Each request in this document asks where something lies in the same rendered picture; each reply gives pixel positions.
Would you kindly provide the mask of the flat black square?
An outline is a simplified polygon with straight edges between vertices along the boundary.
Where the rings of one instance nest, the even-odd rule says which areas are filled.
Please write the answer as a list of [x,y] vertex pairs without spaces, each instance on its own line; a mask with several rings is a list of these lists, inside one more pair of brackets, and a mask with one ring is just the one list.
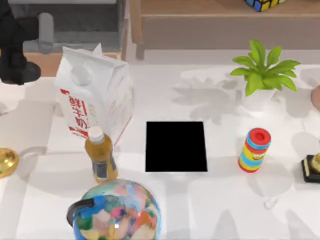
[[203,122],[148,121],[145,171],[149,173],[206,173]]

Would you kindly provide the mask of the wooden open shelf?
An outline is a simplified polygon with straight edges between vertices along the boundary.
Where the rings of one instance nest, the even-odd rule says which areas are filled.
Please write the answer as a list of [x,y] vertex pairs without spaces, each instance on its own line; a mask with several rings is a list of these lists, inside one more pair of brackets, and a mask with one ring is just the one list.
[[249,41],[320,50],[320,0],[284,0],[257,12],[245,0],[127,0],[131,39],[154,51],[246,50]]

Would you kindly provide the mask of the colourful globe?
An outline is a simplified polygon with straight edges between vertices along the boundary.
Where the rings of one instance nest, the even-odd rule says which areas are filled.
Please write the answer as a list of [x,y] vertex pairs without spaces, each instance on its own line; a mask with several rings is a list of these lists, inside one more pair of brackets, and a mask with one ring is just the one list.
[[110,180],[88,190],[67,211],[75,240],[160,240],[160,207],[143,185]]

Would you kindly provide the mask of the pale wooden drawer front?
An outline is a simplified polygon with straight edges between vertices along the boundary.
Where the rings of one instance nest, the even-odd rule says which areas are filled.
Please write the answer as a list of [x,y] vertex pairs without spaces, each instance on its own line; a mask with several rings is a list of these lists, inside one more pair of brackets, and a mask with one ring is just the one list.
[[42,77],[55,77],[63,54],[58,52],[45,55],[37,52],[26,52],[24,56],[29,62],[33,62],[41,68]]

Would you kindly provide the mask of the green plant in white pot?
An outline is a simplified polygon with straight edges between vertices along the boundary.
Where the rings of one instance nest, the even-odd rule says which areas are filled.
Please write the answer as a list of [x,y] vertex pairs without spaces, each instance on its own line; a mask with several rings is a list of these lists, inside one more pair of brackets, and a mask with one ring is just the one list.
[[281,46],[267,51],[257,39],[251,40],[249,46],[247,56],[238,56],[232,60],[241,67],[234,69],[230,75],[244,78],[242,104],[249,111],[259,112],[283,87],[293,92],[298,91],[293,79],[297,78],[295,70],[301,63],[291,59],[280,61],[283,50]]

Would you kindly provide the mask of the amber tea bottle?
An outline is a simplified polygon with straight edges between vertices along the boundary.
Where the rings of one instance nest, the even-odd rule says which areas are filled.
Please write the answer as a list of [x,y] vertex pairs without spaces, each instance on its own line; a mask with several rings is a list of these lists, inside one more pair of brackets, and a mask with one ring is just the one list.
[[92,126],[88,130],[85,150],[92,163],[93,176],[98,183],[118,178],[118,169],[113,156],[113,143],[101,127]]

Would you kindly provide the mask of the pale grey rounded box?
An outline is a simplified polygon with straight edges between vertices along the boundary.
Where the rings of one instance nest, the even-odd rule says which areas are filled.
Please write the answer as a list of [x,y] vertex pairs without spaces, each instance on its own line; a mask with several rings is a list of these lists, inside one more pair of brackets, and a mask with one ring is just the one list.
[[50,54],[54,49],[54,19],[49,13],[41,13],[38,16],[39,20],[39,37],[38,48],[44,54]]

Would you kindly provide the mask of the white and red carton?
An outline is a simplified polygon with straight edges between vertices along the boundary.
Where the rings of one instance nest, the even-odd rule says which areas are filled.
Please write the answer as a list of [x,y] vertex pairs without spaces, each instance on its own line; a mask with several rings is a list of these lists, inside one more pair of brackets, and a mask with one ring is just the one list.
[[63,48],[54,85],[69,130],[87,138],[99,126],[116,145],[134,111],[129,64],[94,51]]

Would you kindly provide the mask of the golden round object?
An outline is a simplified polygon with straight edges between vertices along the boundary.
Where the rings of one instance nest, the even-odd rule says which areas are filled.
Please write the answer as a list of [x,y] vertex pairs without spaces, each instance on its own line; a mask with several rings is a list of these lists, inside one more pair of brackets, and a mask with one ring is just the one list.
[[18,164],[19,155],[14,150],[0,147],[0,179],[10,176]]

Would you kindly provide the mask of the pinkish brown round object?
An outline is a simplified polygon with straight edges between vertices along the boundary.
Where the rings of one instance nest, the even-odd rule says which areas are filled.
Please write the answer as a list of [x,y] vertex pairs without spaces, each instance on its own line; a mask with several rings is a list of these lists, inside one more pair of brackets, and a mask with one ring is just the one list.
[[311,92],[311,103],[314,108],[320,112],[320,85],[315,87]]

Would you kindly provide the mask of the gold trophy on black base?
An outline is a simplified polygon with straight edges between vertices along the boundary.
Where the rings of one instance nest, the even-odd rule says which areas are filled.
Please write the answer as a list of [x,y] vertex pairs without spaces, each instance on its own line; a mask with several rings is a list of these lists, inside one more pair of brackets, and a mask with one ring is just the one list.
[[320,184],[320,153],[307,155],[301,161],[303,179],[306,183]]

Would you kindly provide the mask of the striped can with red lid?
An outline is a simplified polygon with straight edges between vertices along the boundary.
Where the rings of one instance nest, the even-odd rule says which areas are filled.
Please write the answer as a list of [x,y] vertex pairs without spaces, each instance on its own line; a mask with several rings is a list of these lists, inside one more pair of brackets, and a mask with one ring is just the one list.
[[251,129],[238,158],[239,167],[246,173],[255,173],[260,168],[271,145],[272,137],[264,128]]

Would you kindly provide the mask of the colourful puzzle cube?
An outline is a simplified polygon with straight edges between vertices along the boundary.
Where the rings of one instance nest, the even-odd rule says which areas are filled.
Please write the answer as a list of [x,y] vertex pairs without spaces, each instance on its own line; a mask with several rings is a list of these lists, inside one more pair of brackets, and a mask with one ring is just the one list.
[[244,0],[244,2],[253,8],[256,12],[264,12],[274,8],[287,0]]

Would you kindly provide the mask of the grey pierced drawer inside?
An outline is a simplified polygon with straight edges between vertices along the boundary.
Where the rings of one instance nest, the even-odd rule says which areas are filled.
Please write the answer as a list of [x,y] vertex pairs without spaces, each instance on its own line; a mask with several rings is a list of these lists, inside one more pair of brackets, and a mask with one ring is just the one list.
[[8,0],[15,17],[48,13],[54,20],[53,53],[64,47],[105,53],[122,50],[125,0]]

